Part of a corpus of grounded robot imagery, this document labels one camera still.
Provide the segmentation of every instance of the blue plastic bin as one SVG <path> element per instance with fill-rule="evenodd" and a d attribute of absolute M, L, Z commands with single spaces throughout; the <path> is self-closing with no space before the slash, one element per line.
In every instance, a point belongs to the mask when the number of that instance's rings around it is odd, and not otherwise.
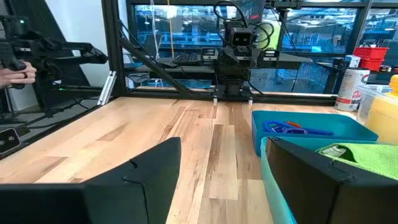
<path fill-rule="evenodd" d="M 284 134 L 268 133 L 262 129 L 265 121 L 293 121 L 304 128 L 324 129 L 333 131 L 333 136 L 319 134 Z M 252 112 L 252 138 L 258 156 L 261 155 L 261 139 L 268 136 L 322 138 L 322 139 L 347 139 L 358 141 L 377 141 L 378 135 L 365 128 L 354 119 L 340 114 L 325 113 L 299 113 L 280 111 L 253 111 Z"/>
<path fill-rule="evenodd" d="M 321 147 L 328 146 L 333 143 L 358 143 L 358 144 L 377 144 L 374 141 L 353 141 L 344 139 L 307 139 L 307 138 L 295 138 L 295 137 L 280 137 L 283 140 L 289 141 L 296 145 L 305 147 L 309 150 L 315 151 Z M 267 156 L 266 156 L 266 142 L 267 138 L 261 140 L 261 173 L 262 181 L 266 189 L 266 195 L 268 199 L 269 208 L 272 214 L 274 223 L 278 224 L 291 224 L 297 223 L 294 219 L 292 212 L 290 211 L 287 202 L 282 195 L 274 177 L 272 176 Z"/>

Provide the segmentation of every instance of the wooden table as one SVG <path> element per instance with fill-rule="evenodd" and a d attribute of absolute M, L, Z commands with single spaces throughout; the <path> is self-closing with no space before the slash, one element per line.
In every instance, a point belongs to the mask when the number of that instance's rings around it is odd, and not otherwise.
<path fill-rule="evenodd" d="M 1 160 L 0 181 L 81 182 L 179 136 L 181 171 L 167 223 L 272 223 L 252 110 L 353 116 L 324 106 L 118 98 Z"/>

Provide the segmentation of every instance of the green cloth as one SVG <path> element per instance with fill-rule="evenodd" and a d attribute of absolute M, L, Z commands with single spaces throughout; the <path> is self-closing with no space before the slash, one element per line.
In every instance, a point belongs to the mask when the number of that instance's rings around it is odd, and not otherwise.
<path fill-rule="evenodd" d="M 317 152 L 333 160 L 398 180 L 398 146 L 336 143 Z"/>

